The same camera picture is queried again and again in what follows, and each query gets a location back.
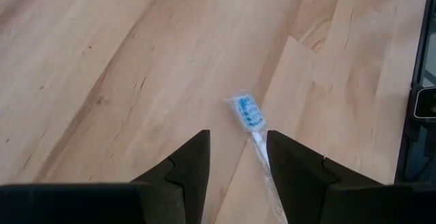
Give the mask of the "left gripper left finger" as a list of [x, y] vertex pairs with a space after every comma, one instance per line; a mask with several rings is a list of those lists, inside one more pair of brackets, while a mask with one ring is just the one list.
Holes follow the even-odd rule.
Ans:
[[202, 224], [211, 164], [211, 134], [201, 130], [133, 179], [146, 224]]

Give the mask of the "black metal table frame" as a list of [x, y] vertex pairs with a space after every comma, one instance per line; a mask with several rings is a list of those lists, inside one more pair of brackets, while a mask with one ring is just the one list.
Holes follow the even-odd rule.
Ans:
[[436, 185], [436, 0], [426, 0], [395, 180]]

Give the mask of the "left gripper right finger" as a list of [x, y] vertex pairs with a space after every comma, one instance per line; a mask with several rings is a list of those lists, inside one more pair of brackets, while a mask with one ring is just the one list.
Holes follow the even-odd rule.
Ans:
[[275, 130], [267, 132], [266, 149], [272, 178], [289, 224], [319, 224], [330, 185], [380, 186], [379, 182]]

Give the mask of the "blue toothbrush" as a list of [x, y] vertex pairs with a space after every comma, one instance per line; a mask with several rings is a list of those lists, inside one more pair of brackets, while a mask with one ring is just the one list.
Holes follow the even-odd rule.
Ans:
[[277, 193], [266, 149], [267, 122], [262, 110], [250, 92], [240, 91], [225, 100], [233, 110], [245, 132], [251, 135], [253, 147], [264, 171], [265, 187], [272, 212], [278, 224], [288, 224], [282, 203]]

